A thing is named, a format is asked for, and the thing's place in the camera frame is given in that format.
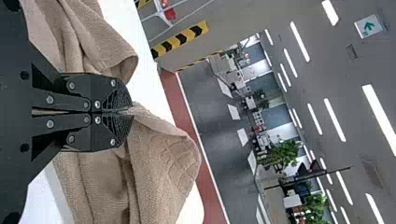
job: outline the light fixture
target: light fixture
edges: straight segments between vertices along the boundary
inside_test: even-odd
[[[338,17],[337,13],[335,12],[334,7],[332,6],[332,2],[330,0],[325,0],[322,2],[323,8],[326,11],[327,17],[330,20],[330,23],[332,26],[337,24],[337,22],[340,21],[340,18]]]
[[[302,129],[303,124],[301,123],[300,118],[298,117],[297,112],[294,108],[293,108],[293,114],[294,114],[294,117],[297,119],[298,126]]]
[[[352,201],[352,198],[350,197],[349,190],[347,190],[347,185],[344,182],[344,178],[341,176],[340,172],[337,171],[336,174],[337,174],[338,180],[340,181],[341,187],[343,188],[343,191],[346,195],[347,201],[349,202],[350,205],[353,205],[353,201]]]
[[[297,127],[296,119],[294,118],[294,116],[293,116],[293,114],[291,113],[291,110],[290,110],[290,109],[289,109],[289,114],[290,114],[290,116],[291,116],[291,119],[293,120],[294,127]]]
[[[308,148],[306,148],[305,144],[304,144],[304,150],[305,150],[305,154],[306,154],[306,157],[308,158],[309,162],[312,162],[312,159],[309,156]]]
[[[324,160],[322,158],[320,158],[319,160],[322,165],[322,168],[324,170],[327,170],[327,166],[326,166],[326,163],[324,162]],[[327,177],[327,180],[329,181],[329,183],[332,185],[332,177],[329,174],[326,174],[326,177]]]
[[[285,77],[286,82],[288,83],[289,87],[291,87],[291,82],[290,82],[290,79],[288,77],[288,74],[286,73],[285,66],[283,66],[283,63],[280,64],[280,69],[282,69],[283,76]]]
[[[381,127],[382,133],[387,138],[393,155],[396,156],[396,133],[389,122],[387,114],[385,114],[384,108],[379,102],[372,85],[365,85],[362,86],[362,88],[367,100],[369,101],[370,107],[373,109],[379,127]]]
[[[300,49],[301,49],[301,52],[304,55],[305,61],[309,63],[311,61],[311,58],[309,57],[308,51],[306,50],[305,44],[304,44],[303,40],[301,39],[300,33],[298,32],[296,24],[294,24],[294,21],[292,21],[290,23],[290,27],[291,27],[291,30],[294,33],[294,36],[297,39],[297,43],[300,46]]]
[[[312,160],[313,160],[313,161],[316,160],[317,158],[315,157],[314,151],[313,151],[313,150],[310,150],[309,152],[311,153],[311,158],[312,158]]]
[[[288,52],[286,49],[283,49],[283,52],[285,53],[286,59],[288,60],[288,63],[289,63],[291,72],[294,74],[295,77],[298,77],[296,68],[294,67],[294,63],[293,63],[293,61],[291,60],[291,57],[290,57],[290,55],[289,55],[289,52]]]
[[[268,29],[265,29],[265,34],[267,35],[268,41],[270,42],[270,44],[273,46],[274,42],[272,41],[272,37],[270,35],[270,32],[268,31]]]
[[[374,212],[376,221],[378,221],[378,224],[385,224],[384,219],[382,218],[381,214],[379,213],[378,207],[376,206],[373,196],[366,193],[366,197],[367,197],[367,200],[369,201],[370,206],[373,209],[373,212]]]
[[[335,206],[335,202],[332,199],[332,194],[328,189],[326,189],[326,193],[327,193],[327,197],[329,197],[330,203],[332,204],[332,210],[334,210],[334,212],[337,212],[337,206]]]
[[[315,126],[317,126],[318,133],[320,135],[323,135],[323,131],[321,130],[320,124],[318,122],[317,115],[315,114],[315,111],[312,108],[312,105],[311,104],[307,104],[307,105],[308,105],[308,110],[309,110],[309,113],[311,114],[312,120],[314,121]]]
[[[341,212],[343,213],[344,219],[346,220],[346,224],[350,224],[349,218],[347,217],[347,212],[343,206],[340,206]]]
[[[338,122],[338,118],[335,116],[335,113],[332,110],[332,104],[330,104],[330,101],[328,98],[324,99],[324,104],[326,105],[326,108],[329,111],[330,117],[332,118],[332,123],[334,124],[335,130],[337,131],[338,136],[340,137],[341,141],[346,142],[347,139],[344,135],[343,130],[341,129],[341,125]]]
[[[332,214],[332,220],[334,221],[334,224],[338,224],[337,217],[335,216],[335,213],[333,211],[330,212]]]
[[[278,73],[277,77],[279,77],[279,81],[280,81],[280,84],[282,85],[283,91],[288,92],[288,90],[286,89],[285,83],[283,82],[282,76]]]
[[[267,51],[264,51],[264,54],[265,54],[265,59],[267,60],[268,64],[270,64],[270,66],[272,67],[272,62],[270,60],[270,57],[267,54]]]
[[[319,184],[320,190],[322,191],[322,193],[323,193],[323,194],[325,194],[325,191],[324,191],[323,185],[322,185],[322,183],[321,183],[321,181],[320,181],[319,177],[317,177],[317,181],[318,181],[318,184]]]

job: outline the beige cloth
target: beige cloth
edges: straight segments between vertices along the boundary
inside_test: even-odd
[[[59,71],[101,73],[129,81],[137,56],[104,21],[96,0],[21,3],[31,42]],[[197,146],[186,133],[141,105],[129,113],[135,120],[122,147],[61,153],[54,160],[76,223],[177,221],[198,175]]]

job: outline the red floor stripe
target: red floor stripe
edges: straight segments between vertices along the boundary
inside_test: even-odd
[[[200,146],[198,142],[198,137],[192,125],[189,110],[183,98],[183,93],[177,82],[177,76],[174,73],[162,69],[161,82],[163,84],[166,98],[171,108],[176,126],[179,129],[182,129],[184,132],[188,133],[189,136],[195,141],[195,143]],[[204,224],[226,224],[227,221],[221,209],[219,196],[216,193],[215,184],[210,176],[209,168],[204,160],[204,156],[202,159],[200,172],[196,179],[196,184],[204,204]]]

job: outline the gray floor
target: gray floor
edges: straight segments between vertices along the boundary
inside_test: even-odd
[[[230,222],[257,223],[259,192],[248,165],[250,145],[242,147],[237,135],[241,128],[248,134],[247,116],[232,120],[227,105],[237,106],[236,96],[221,92],[209,63],[186,69],[180,79]]]

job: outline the yellow and black barrier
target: yellow and black barrier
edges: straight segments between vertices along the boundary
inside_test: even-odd
[[[160,58],[165,55],[166,52],[178,49],[180,46],[207,32],[209,32],[209,28],[207,27],[206,21],[201,21],[189,29],[180,32],[180,34],[172,36],[163,43],[153,47],[151,49],[152,57],[154,60]]]
[[[139,9],[141,7],[145,7],[151,1],[152,0],[137,0],[136,2],[134,2],[134,5],[137,9]]]
[[[204,57],[204,58],[202,58],[202,59],[200,59],[200,60],[197,60],[197,61],[195,61],[195,62],[193,62],[193,63],[190,63],[190,64],[188,64],[188,65],[186,65],[186,66],[184,66],[184,67],[182,67],[182,68],[176,70],[175,72],[181,72],[181,71],[183,71],[183,70],[186,69],[186,68],[189,68],[189,67],[191,67],[191,66],[193,66],[193,65],[195,65],[195,64],[198,64],[198,63],[200,63],[200,62],[203,62],[204,60],[206,60],[206,59],[207,59],[208,57],[210,57],[210,56],[213,56],[213,55],[216,55],[216,54],[222,53],[222,52],[223,52],[222,49],[221,49],[221,50],[218,50],[218,51],[216,51],[216,52],[214,52],[214,53],[212,53],[212,54],[207,55],[206,57]]]

